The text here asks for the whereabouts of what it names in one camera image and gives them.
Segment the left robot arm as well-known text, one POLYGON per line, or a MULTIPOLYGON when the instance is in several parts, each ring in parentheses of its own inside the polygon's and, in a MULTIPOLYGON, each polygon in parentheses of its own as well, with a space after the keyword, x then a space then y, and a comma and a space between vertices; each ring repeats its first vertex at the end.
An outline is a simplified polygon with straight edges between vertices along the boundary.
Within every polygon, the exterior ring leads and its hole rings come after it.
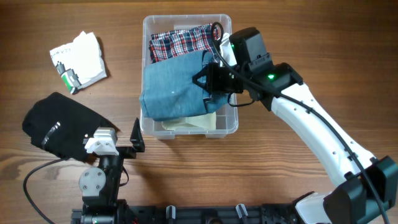
POLYGON ((131 146, 117 146, 117 140, 114 128, 98 128, 85 139, 87 153, 97 156, 99 164, 80 176, 83 207, 72 211, 72 223, 139 223, 126 200, 118 199, 119 188, 125 185, 121 182, 121 175, 126 172, 124 160, 135 159, 138 152, 145 151, 139 119, 131 132, 131 146))

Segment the blue denim jeans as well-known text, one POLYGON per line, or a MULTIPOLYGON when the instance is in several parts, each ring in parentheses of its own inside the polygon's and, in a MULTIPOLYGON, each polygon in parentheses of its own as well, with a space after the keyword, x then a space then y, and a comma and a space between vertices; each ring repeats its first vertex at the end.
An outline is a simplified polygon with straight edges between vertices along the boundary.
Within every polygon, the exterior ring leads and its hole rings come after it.
POLYGON ((146 66, 139 98, 142 115, 154 121, 214 113, 227 104, 227 95, 210 96, 192 82, 213 62, 213 54, 199 50, 146 66))

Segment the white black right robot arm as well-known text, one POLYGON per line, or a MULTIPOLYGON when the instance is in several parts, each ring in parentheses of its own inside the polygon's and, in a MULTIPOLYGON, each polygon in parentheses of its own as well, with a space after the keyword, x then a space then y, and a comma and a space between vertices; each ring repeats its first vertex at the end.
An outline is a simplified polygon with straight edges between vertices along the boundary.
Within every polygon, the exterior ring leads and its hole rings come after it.
POLYGON ((291 223, 369 223, 389 221, 387 210, 396 203, 397 164, 377 159, 356 143, 320 106, 302 77, 287 63, 265 65, 252 72, 211 63, 192 77, 209 94, 242 93, 287 123, 314 153, 335 189, 310 192, 288 207, 291 223))

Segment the red navy plaid shirt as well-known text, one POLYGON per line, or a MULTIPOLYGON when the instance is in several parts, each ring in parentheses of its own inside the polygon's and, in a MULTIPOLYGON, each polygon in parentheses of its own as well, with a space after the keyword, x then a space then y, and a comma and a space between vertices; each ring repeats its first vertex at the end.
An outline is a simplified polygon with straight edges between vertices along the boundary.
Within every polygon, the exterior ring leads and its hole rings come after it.
POLYGON ((170 30, 152 34, 149 41, 149 52, 152 63, 161 62, 194 51, 206 50, 218 61, 212 38, 219 37, 219 32, 211 32, 212 23, 191 29, 170 30))

